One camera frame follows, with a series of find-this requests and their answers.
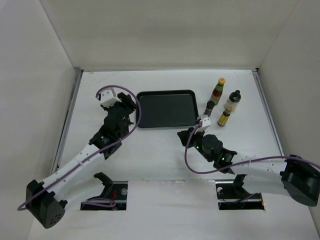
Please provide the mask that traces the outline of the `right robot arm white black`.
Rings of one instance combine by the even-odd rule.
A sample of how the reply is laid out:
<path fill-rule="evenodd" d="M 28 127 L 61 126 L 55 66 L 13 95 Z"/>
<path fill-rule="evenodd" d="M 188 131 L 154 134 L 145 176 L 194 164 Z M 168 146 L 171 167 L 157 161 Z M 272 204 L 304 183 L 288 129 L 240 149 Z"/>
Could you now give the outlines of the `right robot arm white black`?
<path fill-rule="evenodd" d="M 229 150 L 213 134 L 191 127 L 177 133 L 182 146 L 194 148 L 213 170 L 235 176 L 232 192 L 238 198 L 247 194 L 269 193 L 291 197 L 296 202 L 315 207 L 320 197 L 320 166 L 297 155 L 256 158 Z"/>

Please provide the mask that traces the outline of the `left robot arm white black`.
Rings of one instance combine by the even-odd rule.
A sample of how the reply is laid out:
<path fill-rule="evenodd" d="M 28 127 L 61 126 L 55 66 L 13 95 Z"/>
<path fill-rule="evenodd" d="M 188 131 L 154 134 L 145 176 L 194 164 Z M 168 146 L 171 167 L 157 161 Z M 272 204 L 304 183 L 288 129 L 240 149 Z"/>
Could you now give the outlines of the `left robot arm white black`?
<path fill-rule="evenodd" d="M 26 186 L 26 208 L 33 217 L 49 229 L 56 225 L 65 212 L 77 204 L 95 205 L 94 199 L 108 199 L 113 181 L 97 168 L 106 162 L 133 133 L 130 115 L 141 116 L 141 105 L 133 93 L 108 96 L 96 94 L 107 112 L 103 125 L 88 144 L 64 167 L 40 182 L 32 180 Z"/>

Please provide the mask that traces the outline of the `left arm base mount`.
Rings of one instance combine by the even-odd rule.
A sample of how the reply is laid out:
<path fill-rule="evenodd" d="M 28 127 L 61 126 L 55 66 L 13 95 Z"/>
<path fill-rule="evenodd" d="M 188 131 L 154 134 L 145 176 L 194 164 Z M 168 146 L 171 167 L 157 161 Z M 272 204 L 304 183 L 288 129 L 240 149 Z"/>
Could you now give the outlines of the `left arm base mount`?
<path fill-rule="evenodd" d="M 82 202 L 81 211 L 125 211 L 129 184 L 127 181 L 113 181 L 102 172 L 96 173 L 95 180 L 103 185 L 100 195 L 93 196 Z"/>

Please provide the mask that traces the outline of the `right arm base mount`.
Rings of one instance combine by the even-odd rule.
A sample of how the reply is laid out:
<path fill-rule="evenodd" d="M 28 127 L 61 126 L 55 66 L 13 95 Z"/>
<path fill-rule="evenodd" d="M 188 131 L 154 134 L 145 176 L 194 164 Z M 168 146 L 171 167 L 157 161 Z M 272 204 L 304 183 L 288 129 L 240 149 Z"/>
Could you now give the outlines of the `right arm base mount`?
<path fill-rule="evenodd" d="M 215 182 L 218 208 L 221 211 L 264 210 L 261 193 L 249 193 L 243 188 L 245 175 L 237 175 L 233 180 Z"/>

